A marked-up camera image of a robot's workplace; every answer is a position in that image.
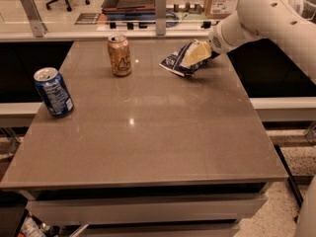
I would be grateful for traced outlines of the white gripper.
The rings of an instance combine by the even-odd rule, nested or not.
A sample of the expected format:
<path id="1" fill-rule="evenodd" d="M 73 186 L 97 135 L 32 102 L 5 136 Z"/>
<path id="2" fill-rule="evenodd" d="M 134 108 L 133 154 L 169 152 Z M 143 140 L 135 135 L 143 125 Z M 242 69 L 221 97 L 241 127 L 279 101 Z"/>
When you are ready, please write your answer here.
<path id="1" fill-rule="evenodd" d="M 218 54 L 227 53 L 238 47 L 235 28 L 216 26 L 208 34 L 206 41 L 194 41 L 185 52 L 183 64 L 192 66 L 211 57 L 211 49 Z"/>

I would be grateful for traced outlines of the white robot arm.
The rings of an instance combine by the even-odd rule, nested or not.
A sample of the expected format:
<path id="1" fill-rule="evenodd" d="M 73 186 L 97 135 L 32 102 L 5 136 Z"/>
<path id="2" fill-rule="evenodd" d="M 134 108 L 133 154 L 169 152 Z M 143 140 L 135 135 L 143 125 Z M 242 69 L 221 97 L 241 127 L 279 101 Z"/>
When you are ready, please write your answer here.
<path id="1" fill-rule="evenodd" d="M 304 0 L 239 0 L 235 12 L 208 34 L 196 62 L 210 60 L 247 42 L 268 39 L 316 83 L 316 25 L 295 9 Z"/>

